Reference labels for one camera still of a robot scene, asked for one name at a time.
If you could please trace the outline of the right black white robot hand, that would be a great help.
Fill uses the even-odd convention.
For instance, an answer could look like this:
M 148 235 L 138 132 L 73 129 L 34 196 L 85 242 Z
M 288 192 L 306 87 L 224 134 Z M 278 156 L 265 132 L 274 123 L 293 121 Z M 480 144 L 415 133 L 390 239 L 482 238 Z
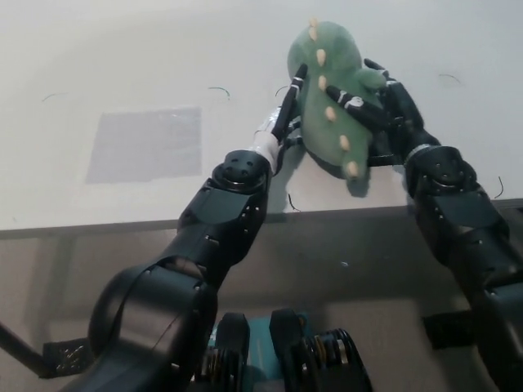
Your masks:
M 326 87 L 326 94 L 373 133 L 368 165 L 402 165 L 418 151 L 438 146 L 440 142 L 425 130 L 422 115 L 405 86 L 375 61 L 366 58 L 364 65 L 386 79 L 386 85 L 376 93 L 379 107 L 335 86 Z

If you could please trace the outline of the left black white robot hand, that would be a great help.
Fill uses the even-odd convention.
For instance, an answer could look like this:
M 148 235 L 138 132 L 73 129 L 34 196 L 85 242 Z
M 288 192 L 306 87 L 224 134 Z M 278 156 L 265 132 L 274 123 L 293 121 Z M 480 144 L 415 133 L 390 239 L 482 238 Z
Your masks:
M 307 65 L 300 65 L 288 87 L 282 104 L 270 114 L 254 133 L 254 142 L 250 150 L 267 160 L 270 164 L 272 176 L 279 173 L 285 152 L 293 146 L 303 145 L 301 136 L 290 137 L 290 135 L 301 129 L 301 117 L 295 114 L 295 110 L 307 70 Z

